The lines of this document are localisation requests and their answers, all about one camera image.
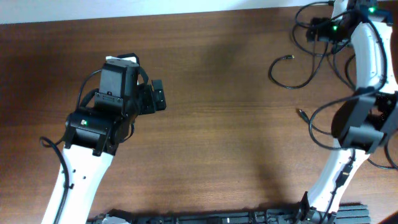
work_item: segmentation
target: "white wall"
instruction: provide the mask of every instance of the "white wall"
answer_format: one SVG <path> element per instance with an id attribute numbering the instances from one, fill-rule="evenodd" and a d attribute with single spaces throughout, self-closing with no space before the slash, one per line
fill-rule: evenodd
<path id="1" fill-rule="evenodd" d="M 0 24 L 299 6 L 316 0 L 0 0 Z"/>

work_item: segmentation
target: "wooden table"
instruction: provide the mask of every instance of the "wooden table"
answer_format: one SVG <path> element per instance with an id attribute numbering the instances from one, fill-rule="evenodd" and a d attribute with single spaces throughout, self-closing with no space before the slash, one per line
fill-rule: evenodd
<path id="1" fill-rule="evenodd" d="M 382 5 L 395 7 L 398 17 L 397 3 Z M 351 93 L 326 62 L 300 90 L 269 81 L 269 65 L 285 54 L 296 59 L 275 66 L 281 82 L 300 83 L 311 71 L 311 57 L 289 39 L 297 9 L 1 25 L 0 223 L 41 221 L 59 161 L 51 149 L 41 148 L 39 136 L 56 141 L 82 80 L 105 56 L 129 52 L 140 56 L 150 78 L 163 80 L 168 107 L 137 118 L 135 134 L 120 145 L 98 188 L 90 217 L 111 208 L 180 213 L 298 202 L 329 152 L 312 142 L 295 109 L 310 114 Z M 314 7 L 302 19 L 330 11 Z M 304 31 L 297 35 L 305 43 Z M 341 71 L 352 53 L 339 54 Z M 398 73 L 397 63 L 394 68 Z M 98 85 L 99 76 L 85 90 Z M 329 129 L 337 109 L 320 114 L 318 126 Z M 390 147 L 397 159 L 396 138 Z M 382 149 L 372 158 L 387 164 Z M 398 210 L 397 198 L 397 172 L 365 162 L 342 201 L 368 204 L 379 222 Z"/>

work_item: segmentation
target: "black metal base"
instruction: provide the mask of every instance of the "black metal base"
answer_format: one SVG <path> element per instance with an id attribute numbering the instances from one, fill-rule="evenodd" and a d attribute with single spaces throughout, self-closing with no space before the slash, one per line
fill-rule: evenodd
<path id="1" fill-rule="evenodd" d="M 266 212 L 222 213 L 211 215 L 190 216 L 157 216 L 140 217 L 129 212 L 112 210 L 100 215 L 95 221 L 86 224 L 306 224 L 306 220 L 295 220 L 298 211 L 294 209 L 268 209 Z M 366 224 L 370 223 L 367 205 L 341 206 L 333 220 L 334 224 Z"/>

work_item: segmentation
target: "cable connector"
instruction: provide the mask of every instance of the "cable connector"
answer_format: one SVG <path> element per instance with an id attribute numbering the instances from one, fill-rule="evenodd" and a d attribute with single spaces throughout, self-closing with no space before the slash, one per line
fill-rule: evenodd
<path id="1" fill-rule="evenodd" d="M 352 163 L 348 163 L 344 166 L 343 170 L 340 172 L 339 176 L 336 179 L 336 189 L 338 189 L 339 187 L 343 186 L 346 183 L 351 170 L 353 170 Z"/>
<path id="2" fill-rule="evenodd" d="M 310 118 L 307 116 L 307 114 L 304 112 L 304 110 L 297 109 L 298 115 L 308 124 L 310 122 Z"/>
<path id="3" fill-rule="evenodd" d="M 285 55 L 284 56 L 284 59 L 293 59 L 294 58 L 294 55 Z"/>

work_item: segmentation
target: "black cable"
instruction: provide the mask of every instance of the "black cable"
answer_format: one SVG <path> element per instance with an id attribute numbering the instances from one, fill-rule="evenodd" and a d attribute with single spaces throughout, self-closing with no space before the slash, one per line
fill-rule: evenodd
<path id="1" fill-rule="evenodd" d="M 333 55 L 333 69 L 335 71 L 335 74 L 337 76 L 337 78 L 340 79 L 340 81 L 342 81 L 346 86 L 348 86 L 348 88 L 350 88 L 351 90 L 355 91 L 355 86 L 351 85 L 350 83 L 348 83 L 346 80 L 344 80 L 344 78 L 341 76 L 338 68 L 337 68 L 337 64 L 336 64 L 336 54 Z"/>
<path id="2" fill-rule="evenodd" d="M 99 69 L 93 73 L 91 73 L 90 75 L 88 75 L 85 80 L 83 81 L 83 83 L 81 84 L 80 90 L 79 90 L 79 94 L 77 95 L 77 102 L 76 102 L 76 110 L 79 108 L 80 105 L 80 97 L 81 97 L 81 93 L 83 92 L 83 89 L 86 85 L 86 82 L 93 77 L 94 75 L 96 75 L 98 72 L 102 71 L 102 69 Z"/>
<path id="3" fill-rule="evenodd" d="M 58 146 L 61 142 L 63 141 L 63 136 L 62 136 L 62 138 L 61 139 L 59 139 L 56 143 L 54 143 L 56 146 Z M 49 145 L 49 144 L 45 144 L 43 141 L 40 141 L 40 144 L 43 146 L 43 147 L 52 147 L 51 145 Z"/>
<path id="4" fill-rule="evenodd" d="M 120 140 L 120 143 L 124 143 L 125 141 L 127 141 L 132 136 L 132 134 L 134 134 L 134 123 L 130 124 L 130 128 L 131 128 L 130 135 L 127 138 L 125 138 L 123 140 Z"/>
<path id="5" fill-rule="evenodd" d="M 349 64 L 351 63 L 351 61 L 355 58 L 355 55 L 352 55 L 347 61 L 346 64 L 344 66 L 344 71 L 346 74 L 346 78 L 349 82 L 349 84 L 351 84 L 351 86 L 355 87 L 355 84 L 353 82 L 353 80 L 351 79 L 351 77 L 349 76 Z"/>
<path id="6" fill-rule="evenodd" d="M 319 29 L 319 28 L 321 28 L 321 27 L 323 27 L 325 25 L 328 25 L 329 23 L 331 23 L 332 21 L 334 21 L 335 19 L 337 19 L 337 18 L 339 18 L 339 17 L 341 17 L 343 15 L 352 14 L 354 12 L 359 12 L 359 11 L 357 11 L 355 9 L 347 10 L 347 11 L 342 12 L 342 13 L 338 14 L 337 16 L 335 16 L 335 17 L 333 17 L 333 18 L 331 18 L 331 19 L 329 19 L 329 20 L 327 20 L 325 22 L 321 22 L 320 24 L 317 24 L 315 26 L 311 26 L 310 24 L 299 22 L 297 20 L 297 17 L 299 16 L 299 13 L 302 11 L 302 9 L 303 9 L 303 7 L 301 9 L 299 9 L 298 13 L 296 14 L 296 17 L 295 17 L 296 24 L 299 25 L 300 27 L 307 28 L 307 29 L 313 29 L 313 30 Z"/>
<path id="7" fill-rule="evenodd" d="M 306 85 L 308 85 L 308 84 L 311 82 L 311 80 L 312 80 L 312 79 L 315 77 L 315 75 L 318 73 L 319 68 L 320 68 L 320 65 L 322 64 L 322 61 L 323 61 L 323 59 L 325 58 L 326 52 L 327 52 L 327 50 L 328 50 L 328 46 L 329 46 L 329 43 L 326 43 L 326 44 L 325 44 L 325 51 L 324 51 L 324 53 L 323 53 L 322 58 L 321 58 L 320 61 L 319 61 L 319 64 L 318 64 L 318 66 L 317 66 L 317 69 L 316 69 L 315 71 L 314 71 L 314 66 L 315 66 L 315 53 L 314 53 L 314 55 L 312 56 L 312 71 L 311 71 L 311 75 L 310 75 L 310 77 L 307 79 L 307 81 L 303 82 L 302 84 L 297 85 L 297 86 L 287 86 L 287 85 L 284 85 L 284 84 L 281 84 L 280 82 L 278 82 L 278 81 L 273 77 L 273 75 L 272 75 L 272 69 L 274 68 L 274 65 L 275 65 L 278 61 L 280 61 L 280 60 L 285 60 L 285 59 L 292 59 L 292 58 L 294 58 L 293 55 L 285 55 L 285 56 L 283 56 L 283 57 L 279 57 L 279 58 L 275 59 L 275 60 L 273 61 L 273 63 L 271 64 L 271 66 L 269 67 L 269 69 L 268 69 L 268 77 L 269 77 L 276 85 L 279 85 L 279 86 L 281 86 L 281 87 L 283 87 L 283 88 L 287 88 L 287 89 L 290 89 L 290 90 L 297 90 L 297 89 L 299 89 L 299 88 L 305 87 Z"/>
<path id="8" fill-rule="evenodd" d="M 370 160 L 370 159 L 368 159 L 368 162 L 369 162 L 370 164 L 374 165 L 375 167 L 380 168 L 380 169 L 385 169 L 385 170 L 398 170 L 397 164 L 396 164 L 396 163 L 392 160 L 392 158 L 391 158 L 390 150 L 389 150 L 389 148 L 388 148 L 388 144 L 389 144 L 389 141 L 388 141 L 388 142 L 386 143 L 386 145 L 384 146 L 384 153 L 386 154 L 386 158 L 387 158 L 388 162 L 391 164 L 390 167 L 379 165 L 379 164 L 373 162 L 373 161 Z"/>
<path id="9" fill-rule="evenodd" d="M 329 6 L 333 6 L 333 5 L 334 5 L 334 1 L 318 1 L 318 2 L 313 2 L 313 3 L 307 4 L 307 5 L 303 6 L 303 7 L 301 7 L 301 8 L 297 11 L 296 16 L 294 17 L 294 20 L 295 20 L 295 22 L 296 22 L 296 24 L 297 24 L 298 26 L 301 26 L 301 27 L 303 27 L 303 28 L 309 28 L 309 27 L 310 27 L 310 24 L 307 24 L 306 22 L 299 22 L 299 20 L 298 20 L 297 18 L 299 17 L 299 14 L 300 14 L 304 9 L 306 9 L 306 8 L 308 8 L 308 7 L 310 7 L 310 6 L 317 5 L 317 4 L 327 4 L 327 5 L 329 5 Z"/>
<path id="10" fill-rule="evenodd" d="M 63 156 L 62 156 L 62 154 L 60 152 L 60 150 L 58 149 L 57 145 L 54 144 L 51 140 L 49 140 L 48 138 L 46 138 L 44 136 L 40 137 L 40 143 L 41 144 L 42 144 L 43 141 L 47 142 L 54 149 L 55 153 L 58 156 L 58 159 L 61 162 L 62 169 L 63 169 L 63 174 L 65 175 L 65 183 L 63 185 L 62 199 L 61 199 L 60 206 L 58 207 L 58 211 L 57 211 L 57 214 L 56 214 L 55 219 L 54 219 L 54 224 L 57 224 L 59 222 L 59 220 L 60 220 L 61 213 L 62 213 L 62 210 L 63 210 L 63 206 L 65 205 L 65 202 L 67 200 L 67 195 L 68 195 L 68 190 L 69 190 L 69 171 L 68 171 L 67 164 L 66 164 L 66 162 L 65 162 L 65 160 L 64 160 L 64 158 L 63 158 Z"/>
<path id="11" fill-rule="evenodd" d="M 375 35 L 376 35 L 376 39 L 377 42 L 381 48 L 381 53 L 382 53 L 382 59 L 383 59 L 383 70 L 382 70 L 382 79 L 381 79 L 381 85 L 380 87 L 378 87 L 377 89 L 375 89 L 374 91 L 369 91 L 367 93 L 362 93 L 362 94 L 358 94 L 355 96 L 349 96 L 349 97 L 345 97 L 345 98 L 341 98 L 339 100 L 335 100 L 332 102 L 329 102 L 321 107 L 319 107 L 317 110 L 315 110 L 315 112 L 312 114 L 311 118 L 310 118 L 310 123 L 308 125 L 308 132 L 310 133 L 310 137 L 311 139 L 320 147 L 325 148 L 325 149 L 329 149 L 329 150 L 341 150 L 341 149 L 351 149 L 353 147 L 330 147 L 327 145 L 322 144 L 321 142 L 319 142 L 316 137 L 313 135 L 312 132 L 312 123 L 313 120 L 315 119 L 316 115 L 321 112 L 322 110 L 324 110 L 327 107 L 330 107 L 332 105 L 335 105 L 337 103 L 342 103 L 342 102 L 346 102 L 346 101 L 351 101 L 351 100 L 356 100 L 362 96 L 368 96 L 368 95 L 373 95 L 376 94 L 377 92 L 379 92 L 379 90 L 381 90 L 383 88 L 383 86 L 386 84 L 387 82 L 387 54 L 386 54 L 386 50 L 384 49 L 384 44 L 382 42 L 381 36 L 379 34 L 379 32 L 377 31 L 376 27 L 374 26 L 374 24 L 372 23 L 372 21 L 370 21 L 368 18 L 364 17 L 362 15 L 362 13 L 360 11 L 354 11 L 355 13 L 358 13 L 359 15 L 362 16 L 363 21 L 367 22 L 373 29 Z"/>
<path id="12" fill-rule="evenodd" d="M 309 54 L 309 55 L 314 55 L 314 54 L 315 54 L 315 56 L 317 56 L 317 57 L 322 57 L 323 54 L 311 52 L 311 51 L 307 50 L 306 48 L 304 48 L 304 47 L 298 42 L 298 40 L 296 39 L 296 35 L 295 35 L 295 31 L 296 31 L 296 29 L 297 29 L 298 27 L 300 27 L 300 26 L 299 26 L 298 24 L 295 24 L 295 25 L 293 26 L 292 31 L 291 31 L 293 43 L 294 43 L 300 50 L 304 51 L 305 53 L 307 53 L 307 54 Z M 329 56 L 329 55 L 331 55 L 331 54 L 337 54 L 337 53 L 339 53 L 339 52 L 342 51 L 348 44 L 349 44 L 349 41 L 345 42 L 341 47 L 337 48 L 336 50 L 331 50 L 330 52 L 328 52 L 328 53 L 326 54 L 326 56 Z"/>
<path id="13" fill-rule="evenodd" d="M 85 97 L 81 100 L 79 107 L 86 107 L 87 104 L 91 101 L 91 99 L 95 96 L 95 93 L 99 92 L 99 88 L 95 88 L 94 90 L 89 91 Z"/>
<path id="14" fill-rule="evenodd" d="M 354 165 L 354 162 L 356 160 L 355 154 L 356 154 L 355 153 L 355 149 L 353 149 L 353 153 L 352 153 L 352 155 L 350 157 L 349 162 L 340 171 L 340 174 L 339 174 L 339 176 L 336 179 L 336 187 L 331 192 L 331 199 L 329 201 L 328 208 L 326 209 L 325 214 L 323 215 L 323 217 L 319 221 L 319 224 L 322 224 L 323 221 L 325 221 L 326 217 L 328 216 L 330 208 L 331 208 L 331 205 L 333 204 L 333 201 L 335 199 L 335 195 L 337 193 L 337 189 L 339 189 L 341 186 L 343 186 L 345 184 L 345 182 L 347 181 L 348 175 L 346 175 L 345 172 L 347 172 L 347 173 L 351 172 L 351 170 L 353 168 L 353 165 Z"/>
<path id="15" fill-rule="evenodd" d="M 307 114 L 304 112 L 304 110 L 297 109 L 298 115 L 308 124 L 310 122 L 310 118 L 307 116 Z M 312 128 L 318 131 L 319 133 L 326 134 L 327 136 L 331 136 L 331 133 L 322 131 L 321 129 L 318 129 L 316 126 L 312 125 Z"/>

